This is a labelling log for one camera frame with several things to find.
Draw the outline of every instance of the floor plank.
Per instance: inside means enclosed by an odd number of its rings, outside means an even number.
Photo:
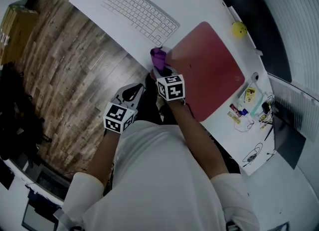
[[[52,138],[39,155],[60,173],[83,171],[103,137],[107,102],[147,71],[68,0],[38,0],[36,10],[38,23],[15,67]]]

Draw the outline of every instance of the red mat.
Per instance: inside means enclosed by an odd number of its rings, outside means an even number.
[[[186,102],[198,121],[208,118],[245,82],[233,56],[207,22],[182,39],[166,62],[183,75]]]

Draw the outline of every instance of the purple object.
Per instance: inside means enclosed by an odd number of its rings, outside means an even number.
[[[163,73],[166,60],[166,52],[161,50],[161,47],[156,47],[151,50],[150,54],[154,67],[158,69],[159,73]]]

